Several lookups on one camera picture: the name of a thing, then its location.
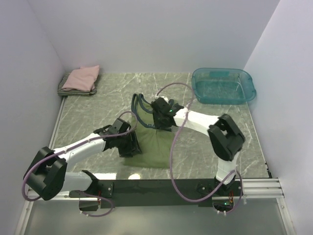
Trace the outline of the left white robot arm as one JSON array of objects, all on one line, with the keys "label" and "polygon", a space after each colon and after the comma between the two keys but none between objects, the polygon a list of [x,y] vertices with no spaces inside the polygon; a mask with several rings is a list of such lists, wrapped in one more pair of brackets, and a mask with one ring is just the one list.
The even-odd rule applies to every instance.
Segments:
[{"label": "left white robot arm", "polygon": [[104,190],[92,173],[87,170],[73,173],[67,168],[112,148],[117,148],[122,158],[142,154],[134,127],[121,118],[68,146],[41,148],[24,175],[23,185],[28,185],[46,201],[63,191],[77,191],[87,197],[101,196]]}]

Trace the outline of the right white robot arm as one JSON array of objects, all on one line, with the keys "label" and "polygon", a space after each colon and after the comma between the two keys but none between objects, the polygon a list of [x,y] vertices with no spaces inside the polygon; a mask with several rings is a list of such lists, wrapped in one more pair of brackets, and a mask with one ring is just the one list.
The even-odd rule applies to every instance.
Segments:
[{"label": "right white robot arm", "polygon": [[199,132],[209,137],[214,153],[218,157],[215,191],[219,195],[228,194],[235,180],[239,153],[246,141],[232,117],[228,114],[212,116],[194,112],[177,103],[171,105],[163,97],[153,101],[151,107],[157,129],[178,128],[170,150],[170,169],[174,147],[183,128]]}]

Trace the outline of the green printed tank top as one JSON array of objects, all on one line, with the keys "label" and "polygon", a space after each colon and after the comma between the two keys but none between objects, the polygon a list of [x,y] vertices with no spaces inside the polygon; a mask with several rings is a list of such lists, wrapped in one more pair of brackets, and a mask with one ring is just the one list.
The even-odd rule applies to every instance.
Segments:
[{"label": "green printed tank top", "polygon": [[175,133],[170,129],[156,129],[150,103],[143,94],[133,94],[131,111],[136,115],[136,137],[141,154],[125,158],[123,165],[142,168],[169,168],[169,157]]}]

